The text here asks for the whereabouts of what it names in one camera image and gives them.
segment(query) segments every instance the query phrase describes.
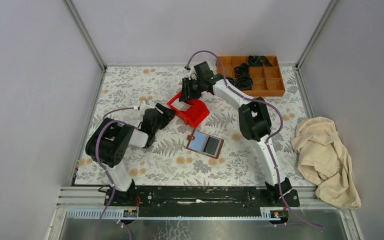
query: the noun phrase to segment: black cable bundle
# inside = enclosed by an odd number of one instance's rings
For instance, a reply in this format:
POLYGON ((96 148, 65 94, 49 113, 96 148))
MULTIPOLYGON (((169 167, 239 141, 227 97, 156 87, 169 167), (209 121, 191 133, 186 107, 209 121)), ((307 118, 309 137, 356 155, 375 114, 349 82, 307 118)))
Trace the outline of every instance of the black cable bundle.
POLYGON ((249 75, 250 74, 250 66, 246 63, 242 63, 241 65, 234 68, 234 74, 236 76, 241 75, 249 75))
POLYGON ((248 63, 250 67, 262 67, 263 60, 260 56, 248 56, 248 63))
POLYGON ((259 56, 259 57, 264 61, 264 63, 266 64, 266 67, 273 67, 273 65, 269 62, 269 59, 267 59, 266 56, 259 56))
POLYGON ((236 79, 236 86, 239 90, 252 90, 254 85, 253 79, 248 75, 240 75, 236 79))
POLYGON ((226 79, 227 79, 227 80, 229 81, 229 83, 232 84, 233 86, 236 85, 236 81, 235 81, 235 79, 234 79, 233 77, 228 76, 228 77, 226 77, 226 79))

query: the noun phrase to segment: cloth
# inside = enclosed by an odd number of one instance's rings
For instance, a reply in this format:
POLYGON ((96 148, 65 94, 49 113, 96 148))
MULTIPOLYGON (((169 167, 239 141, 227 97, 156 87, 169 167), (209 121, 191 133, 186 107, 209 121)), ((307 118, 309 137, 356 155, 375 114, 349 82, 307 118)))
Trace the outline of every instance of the cloth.
POLYGON ((325 117, 304 119, 290 142, 299 154, 298 170, 318 185, 318 198, 338 207, 361 207, 353 183, 351 157, 338 137, 334 121, 325 117))

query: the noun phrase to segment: metal floor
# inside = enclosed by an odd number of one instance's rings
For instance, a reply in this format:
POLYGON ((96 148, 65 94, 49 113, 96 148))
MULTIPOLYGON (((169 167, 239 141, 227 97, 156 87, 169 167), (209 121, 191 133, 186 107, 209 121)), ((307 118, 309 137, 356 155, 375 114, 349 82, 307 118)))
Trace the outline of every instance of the metal floor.
MULTIPOLYGON (((313 209, 305 211, 305 219, 326 227, 319 230, 307 225, 273 227, 258 220, 136 220, 129 224, 133 240, 342 240, 348 239, 339 211, 313 209)), ((93 240, 97 219, 67 218, 62 240, 93 240)), ((289 223, 296 223, 291 217, 289 223)), ((115 220, 103 220, 99 239, 126 240, 128 232, 115 220)))

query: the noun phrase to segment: cable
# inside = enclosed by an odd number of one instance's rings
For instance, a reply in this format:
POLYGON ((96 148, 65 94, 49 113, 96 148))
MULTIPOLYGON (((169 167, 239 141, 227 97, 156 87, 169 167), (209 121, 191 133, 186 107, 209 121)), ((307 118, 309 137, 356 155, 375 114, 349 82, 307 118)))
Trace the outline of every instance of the cable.
POLYGON ((124 222, 121 222, 120 220, 117 220, 117 223, 116 224, 119 224, 121 223, 121 227, 122 228, 126 228, 127 229, 127 233, 128 233, 128 240, 132 240, 132 232, 130 231, 130 228, 127 226, 127 224, 125 224, 124 222))
POLYGON ((236 88, 239 90, 252 90, 254 85, 253 79, 249 75, 240 75, 236 79, 236 88))
POLYGON ((249 75, 250 66, 248 66, 248 64, 244 62, 241 65, 234 68, 234 74, 236 75, 236 77, 239 77, 241 75, 249 75))
POLYGON ((276 227, 286 227, 286 226, 289 226, 289 225, 298 225, 298 226, 305 226, 307 225, 307 223, 305 222, 290 222, 290 223, 275 223, 275 224, 268 224, 268 225, 262 225, 262 226, 258 226, 257 228, 276 228, 276 227))
POLYGON ((233 77, 226 77, 227 80, 229 81, 230 84, 232 84, 233 86, 236 86, 236 83, 235 83, 235 79, 233 77))
POLYGON ((137 196, 136 197, 136 217, 139 217, 139 212, 138 212, 138 208, 139 208, 139 204, 141 203, 141 197, 140 196, 137 196))
POLYGON ((105 187, 110 187, 110 185, 107 184, 107 185, 101 186, 100 188, 98 188, 98 192, 106 194, 107 192, 102 190, 105 187))
POLYGON ((267 65, 266 67, 273 67, 273 65, 270 63, 269 59, 266 56, 260 56, 260 58, 264 61, 264 63, 267 65))
MULTIPOLYGON (((123 110, 124 110, 124 109, 133 109, 133 107, 124 107, 123 110)), ((105 130, 107 130, 107 128, 108 128, 109 126, 111 126, 112 124, 115 124, 115 123, 123 124, 123 125, 127 124, 127 123, 125 123, 124 121, 119 121, 119 120, 112 120, 112 121, 109 121, 107 124, 105 124, 105 126, 103 126, 102 130, 100 131, 100 133, 99 133, 99 135, 98 135, 98 139, 97 139, 97 141, 96 141, 96 147, 95 147, 95 155, 96 155, 95 157, 96 157, 96 162, 99 164, 99 166, 100 166, 101 168, 103 168, 103 170, 104 170, 106 176, 107 176, 108 179, 109 179, 110 186, 112 187, 112 193, 111 193, 111 196, 110 196, 109 199, 108 199, 108 203, 106 204, 106 206, 104 207, 102 213, 101 213, 100 216, 99 216, 98 224, 97 224, 97 226, 96 226, 96 230, 95 230, 95 239, 96 239, 96 240, 98 239, 98 231, 99 231, 99 227, 100 227, 100 224, 101 224, 101 220, 102 220, 102 218, 103 218, 103 216, 104 216, 104 214, 105 214, 105 211, 106 211, 107 208, 110 206, 111 201, 112 201, 113 198, 114 198, 114 195, 116 194, 116 186, 115 186, 115 184, 114 184, 114 180, 113 180, 113 178, 111 177, 110 173, 108 172, 107 168, 102 164, 101 159, 99 158, 99 144, 101 143, 101 138, 102 138, 102 136, 104 135, 105 130)))
POLYGON ((118 112, 118 111, 121 111, 121 110, 128 110, 128 109, 135 109, 134 107, 122 107, 122 108, 118 108, 118 109, 115 109, 115 110, 112 110, 112 111, 109 111, 107 113, 105 113, 102 117, 102 120, 104 120, 108 115, 114 113, 114 112, 118 112))
POLYGON ((260 58, 260 56, 248 56, 248 64, 250 67, 262 67, 263 66, 263 60, 260 58))
POLYGON ((282 114, 281 112, 275 107, 273 106, 272 104, 268 103, 268 102, 265 102, 265 101, 261 101, 261 100, 258 100, 258 99, 252 99, 252 98, 248 98, 248 97, 244 97, 241 93, 239 93, 238 91, 236 91, 235 89, 231 88, 228 84, 228 81, 226 79, 226 69, 225 69, 225 65, 223 64, 223 62, 220 60, 220 58, 214 54, 213 52, 211 51, 207 51, 207 50, 200 50, 200 51, 197 51, 195 52, 190 58, 189 58, 189 61, 187 62, 186 64, 186 67, 189 67, 189 64, 191 63, 192 61, 192 58, 194 58, 195 55, 199 54, 199 53, 209 53, 211 55, 213 55, 217 61, 220 62, 220 65, 221 65, 221 68, 223 69, 223 80, 224 80, 224 84, 226 85, 226 87, 228 89, 230 89, 232 92, 234 92, 236 95, 238 95, 240 98, 244 99, 244 100, 247 100, 247 101, 251 101, 251 102, 257 102, 257 103, 260 103, 260 104, 264 104, 264 105, 267 105, 269 107, 271 107, 274 111, 276 111, 277 115, 279 115, 279 118, 280 118, 280 127, 277 131, 275 131, 274 133, 272 133, 271 135, 269 135, 267 137, 267 139, 265 140, 265 144, 267 145, 267 148, 268 148, 268 152, 270 153, 270 157, 271 157, 271 160, 273 161, 273 164, 274 164, 274 169, 276 171, 276 175, 277 175, 277 185, 279 186, 279 192, 280 192, 280 197, 282 198, 282 201, 283 203, 285 204, 285 206, 287 207, 287 209, 293 214, 295 215, 295 217, 297 217, 299 220, 301 220, 303 223, 307 224, 307 225, 310 225, 314 228, 317 228, 317 229, 322 229, 324 230, 325 227, 322 226, 322 225, 319 225, 319 224, 316 224, 316 223, 312 223, 312 222, 309 222, 305 219, 303 219, 302 217, 298 216, 295 211, 293 211, 291 209, 291 207, 288 205, 288 203, 286 202, 285 198, 284 198, 284 194, 282 192, 282 186, 281 186, 281 174, 279 172, 279 169, 278 169, 278 165, 276 163, 276 160, 275 160, 275 156, 273 155, 273 152, 272 152, 272 149, 270 147, 270 144, 269 144, 269 140, 274 137, 276 134, 278 134, 282 128, 284 127, 284 120, 282 118, 282 114))

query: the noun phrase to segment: floral pattern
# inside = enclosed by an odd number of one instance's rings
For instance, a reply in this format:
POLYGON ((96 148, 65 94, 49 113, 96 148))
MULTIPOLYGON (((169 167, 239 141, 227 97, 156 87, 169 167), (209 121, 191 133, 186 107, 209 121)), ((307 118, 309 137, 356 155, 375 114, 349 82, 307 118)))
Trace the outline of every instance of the floral pattern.
MULTIPOLYGON (((297 124, 306 118, 298 83, 291 66, 282 66, 281 73, 286 88, 283 97, 264 98, 279 108, 284 119, 283 130, 273 139, 279 166, 289 177, 292 186, 313 186, 298 171, 298 158, 290 143, 297 124)), ((151 105, 166 104, 181 90, 181 79, 186 75, 186 70, 180 66, 109 67, 87 138, 101 124, 103 115, 111 110, 137 106, 145 99, 151 105)), ((128 148, 123 158, 128 174, 137 185, 264 186, 265 178, 257 153, 240 132, 237 110, 210 93, 203 93, 201 100, 210 114, 196 130, 224 139, 219 158, 185 149, 186 137, 193 128, 175 117, 157 132, 150 148, 128 148)), ((280 126, 279 117, 272 109, 269 109, 269 114, 272 131, 275 131, 280 126)), ((142 120, 137 110, 118 111, 109 117, 134 126, 138 126, 142 120)), ((104 171, 83 152, 74 184, 108 183, 104 171)))

